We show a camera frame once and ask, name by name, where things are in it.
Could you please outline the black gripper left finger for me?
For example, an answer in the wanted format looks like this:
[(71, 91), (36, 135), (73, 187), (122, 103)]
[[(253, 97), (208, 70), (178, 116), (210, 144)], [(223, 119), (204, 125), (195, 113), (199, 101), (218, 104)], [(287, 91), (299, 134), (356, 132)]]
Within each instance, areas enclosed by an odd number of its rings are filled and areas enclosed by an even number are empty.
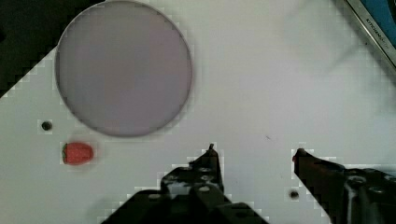
[(219, 154), (210, 145), (186, 167), (161, 180), (158, 190), (140, 190), (101, 224), (269, 224), (245, 203), (224, 194)]

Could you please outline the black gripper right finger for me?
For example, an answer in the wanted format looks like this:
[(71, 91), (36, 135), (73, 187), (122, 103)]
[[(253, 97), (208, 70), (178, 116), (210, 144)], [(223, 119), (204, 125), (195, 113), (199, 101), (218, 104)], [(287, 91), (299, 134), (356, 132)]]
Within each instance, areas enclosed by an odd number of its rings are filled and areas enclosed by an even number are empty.
[(332, 224), (396, 224), (396, 182), (373, 168), (351, 168), (319, 159), (302, 148), (294, 173)]

